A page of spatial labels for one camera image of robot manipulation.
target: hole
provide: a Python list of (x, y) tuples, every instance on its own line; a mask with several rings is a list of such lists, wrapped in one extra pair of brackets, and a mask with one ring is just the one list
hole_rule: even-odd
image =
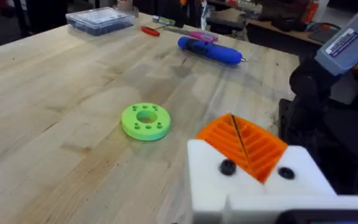
[(293, 180), (295, 178), (295, 173), (288, 167), (279, 168), (278, 174), (287, 180)]
[(236, 164), (231, 159), (225, 159), (219, 166), (219, 170), (223, 175), (231, 176), (236, 172)]
[(136, 119), (142, 123), (150, 124), (157, 120), (157, 115), (153, 111), (140, 111), (136, 115)]

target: blue tool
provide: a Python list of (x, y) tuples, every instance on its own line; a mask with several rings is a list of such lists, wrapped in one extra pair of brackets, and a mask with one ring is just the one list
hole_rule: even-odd
[(183, 50), (189, 50), (229, 65), (237, 65), (245, 61), (240, 52), (229, 47), (212, 44), (211, 42), (204, 42), (189, 37), (180, 37), (178, 45)]

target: pink object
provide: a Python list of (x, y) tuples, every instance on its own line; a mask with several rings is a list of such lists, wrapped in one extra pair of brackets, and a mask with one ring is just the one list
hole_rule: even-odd
[(218, 41), (218, 37), (216, 37), (215, 35), (209, 34), (209, 33), (205, 33), (205, 32), (189, 32), (188, 34), (190, 37), (194, 37), (196, 39), (205, 41), (205, 42), (215, 42)]
[(188, 35), (190, 37), (194, 37), (196, 39), (205, 41), (205, 42), (215, 42), (218, 41), (218, 37), (213, 35), (213, 34), (209, 34), (207, 32), (200, 32), (200, 31), (187, 31), (187, 30), (181, 30), (181, 29), (172, 29), (172, 28), (168, 28), (168, 27), (164, 27), (165, 30), (171, 31), (171, 32), (176, 32), (179, 34), (183, 34), (183, 35)]

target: orange object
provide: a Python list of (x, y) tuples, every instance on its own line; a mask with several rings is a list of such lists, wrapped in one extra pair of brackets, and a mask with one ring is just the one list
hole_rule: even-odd
[(153, 36), (156, 36), (156, 37), (160, 36), (159, 31), (157, 31), (155, 29), (152, 29), (152, 28), (149, 28), (149, 27), (142, 27), (142, 31), (145, 32), (146, 34), (150, 34), (150, 35), (153, 35)]
[(308, 24), (313, 20), (314, 15), (318, 9), (318, 0), (314, 0), (308, 7), (307, 12), (305, 13), (303, 22)]
[(197, 139), (208, 142), (262, 184), (288, 147), (263, 128), (231, 114), (209, 123)]

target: red handle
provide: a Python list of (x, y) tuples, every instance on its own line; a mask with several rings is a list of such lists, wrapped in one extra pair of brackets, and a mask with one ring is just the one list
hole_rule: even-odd
[(151, 29), (149, 27), (142, 27), (142, 31), (145, 32), (146, 34), (150, 34), (150, 35), (153, 35), (153, 36), (160, 36), (160, 32), (155, 30), (155, 29)]

